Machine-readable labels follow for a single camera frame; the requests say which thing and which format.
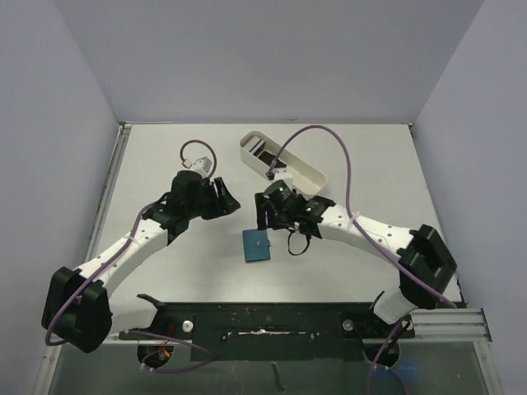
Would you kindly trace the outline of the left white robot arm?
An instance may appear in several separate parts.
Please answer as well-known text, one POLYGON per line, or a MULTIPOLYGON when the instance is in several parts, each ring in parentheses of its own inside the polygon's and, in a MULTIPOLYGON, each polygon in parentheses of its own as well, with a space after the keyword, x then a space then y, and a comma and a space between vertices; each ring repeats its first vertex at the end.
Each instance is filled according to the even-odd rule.
POLYGON ((169 246, 191 220, 230 215, 240 203, 222 178, 181 170, 170 191, 147 204, 132 229, 104 252, 82 265, 59 268, 51 277, 41 324, 47 346, 70 343, 90 353, 110 335, 140 329, 150 338, 163 335, 168 318, 161 302, 148 295, 112 300, 119 285, 153 254, 169 246))

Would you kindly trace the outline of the blue leather card holder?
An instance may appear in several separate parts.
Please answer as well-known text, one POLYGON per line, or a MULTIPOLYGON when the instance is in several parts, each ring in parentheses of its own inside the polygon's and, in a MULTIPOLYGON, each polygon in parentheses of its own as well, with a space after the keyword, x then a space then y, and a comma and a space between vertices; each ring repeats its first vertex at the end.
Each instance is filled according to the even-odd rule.
POLYGON ((243 230, 242 242, 244 259, 247 263, 263 262, 271 259, 270 241, 266 230, 243 230))

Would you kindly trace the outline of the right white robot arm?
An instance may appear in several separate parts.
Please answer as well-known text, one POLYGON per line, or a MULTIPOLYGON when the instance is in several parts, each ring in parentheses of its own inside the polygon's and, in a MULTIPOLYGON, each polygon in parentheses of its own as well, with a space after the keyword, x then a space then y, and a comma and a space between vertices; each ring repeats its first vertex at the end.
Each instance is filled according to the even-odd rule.
POLYGON ((437 230, 388 225, 352 214, 335 201, 306 198, 278 180, 254 196, 261 230, 289 230, 307 239, 328 239, 377 255, 399 271, 399 284, 384 290, 366 316, 369 331, 386 336, 396 322, 416 309, 455 307, 444 295, 457 264, 437 230))

